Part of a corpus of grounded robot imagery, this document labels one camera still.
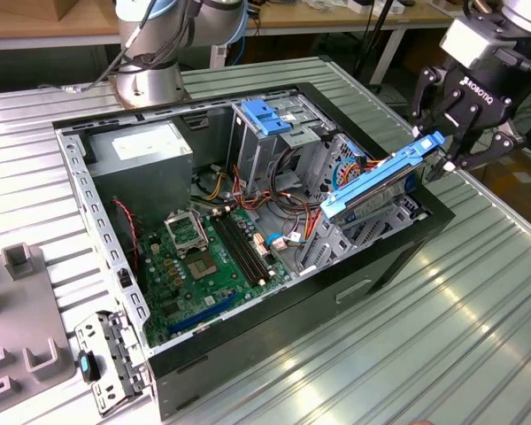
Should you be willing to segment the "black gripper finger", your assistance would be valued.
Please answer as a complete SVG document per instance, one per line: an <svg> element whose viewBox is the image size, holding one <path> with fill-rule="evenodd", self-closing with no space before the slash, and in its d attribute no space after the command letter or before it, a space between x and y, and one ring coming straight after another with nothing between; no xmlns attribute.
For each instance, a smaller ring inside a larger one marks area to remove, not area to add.
<svg viewBox="0 0 531 425"><path fill-rule="evenodd" d="M491 136L487 149L472 153L474 144L483 133L482 130L475 128L475 123L480 116L481 111L478 108L471 108L470 112L461 120L458 129L452 136L448 150L427 174L428 182L437 181L446 173L458 169L470 170L483 166L511 152L518 146L519 142L511 132L497 130Z"/></svg>
<svg viewBox="0 0 531 425"><path fill-rule="evenodd" d="M415 86L411 103L412 135L423 136L440 131L444 136L453 135L455 125L438 114L438 106L445 99L446 77L455 66L424 66Z"/></svg>

